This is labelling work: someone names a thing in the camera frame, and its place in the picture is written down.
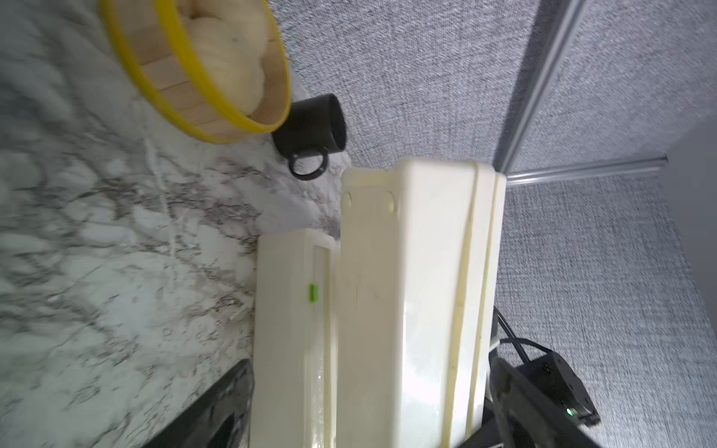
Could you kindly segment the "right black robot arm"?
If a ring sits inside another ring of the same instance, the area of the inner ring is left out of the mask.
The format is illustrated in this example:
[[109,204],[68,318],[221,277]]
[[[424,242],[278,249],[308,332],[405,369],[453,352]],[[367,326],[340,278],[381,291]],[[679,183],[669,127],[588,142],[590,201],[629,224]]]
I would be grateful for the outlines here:
[[596,447],[582,431],[601,422],[596,405],[569,363],[539,343],[520,338],[498,309],[494,320],[521,363],[489,356],[493,420],[503,447]]

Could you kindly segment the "white wrap dispenser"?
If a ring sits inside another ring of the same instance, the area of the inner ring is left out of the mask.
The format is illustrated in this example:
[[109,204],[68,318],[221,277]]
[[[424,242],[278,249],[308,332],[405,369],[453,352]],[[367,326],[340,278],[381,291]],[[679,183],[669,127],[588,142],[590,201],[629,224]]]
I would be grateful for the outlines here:
[[506,178],[412,158],[342,185],[336,443],[457,447],[485,409]]
[[335,250],[332,237],[311,229],[259,239],[252,447],[335,444]]

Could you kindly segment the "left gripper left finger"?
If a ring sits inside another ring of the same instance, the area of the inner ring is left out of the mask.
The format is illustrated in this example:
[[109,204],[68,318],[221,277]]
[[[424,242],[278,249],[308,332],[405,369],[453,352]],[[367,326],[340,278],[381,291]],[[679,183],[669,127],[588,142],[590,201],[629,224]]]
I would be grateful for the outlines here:
[[240,360],[145,448],[239,446],[248,430],[254,386],[251,361]]

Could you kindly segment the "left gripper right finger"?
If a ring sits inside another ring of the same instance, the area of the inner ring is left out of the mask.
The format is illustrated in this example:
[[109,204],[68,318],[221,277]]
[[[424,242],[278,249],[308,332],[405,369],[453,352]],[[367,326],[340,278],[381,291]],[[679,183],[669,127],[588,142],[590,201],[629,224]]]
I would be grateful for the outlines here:
[[495,358],[490,366],[493,417],[464,447],[599,447],[506,360]]

